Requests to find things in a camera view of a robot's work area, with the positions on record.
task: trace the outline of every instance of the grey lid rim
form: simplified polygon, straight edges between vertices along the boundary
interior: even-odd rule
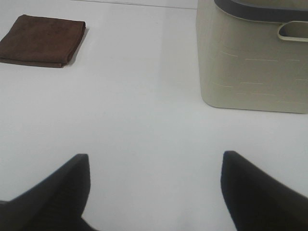
[[[308,21],[308,9],[263,7],[238,0],[214,0],[214,2],[226,13],[246,20],[277,23]]]

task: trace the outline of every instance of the beige plastic container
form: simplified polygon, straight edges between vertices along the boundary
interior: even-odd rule
[[[202,98],[214,107],[308,113],[308,0],[199,0]]]

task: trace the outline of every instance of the container handle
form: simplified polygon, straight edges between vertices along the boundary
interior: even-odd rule
[[[290,21],[278,28],[278,38],[286,41],[308,42],[308,22]]]

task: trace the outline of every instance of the container lid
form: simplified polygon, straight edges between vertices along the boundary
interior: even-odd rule
[[[285,23],[308,21],[308,0],[214,0],[228,14],[242,19]]]

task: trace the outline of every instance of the brown towel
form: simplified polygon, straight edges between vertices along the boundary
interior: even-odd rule
[[[81,21],[24,14],[1,40],[0,62],[62,67],[72,59],[85,28]]]

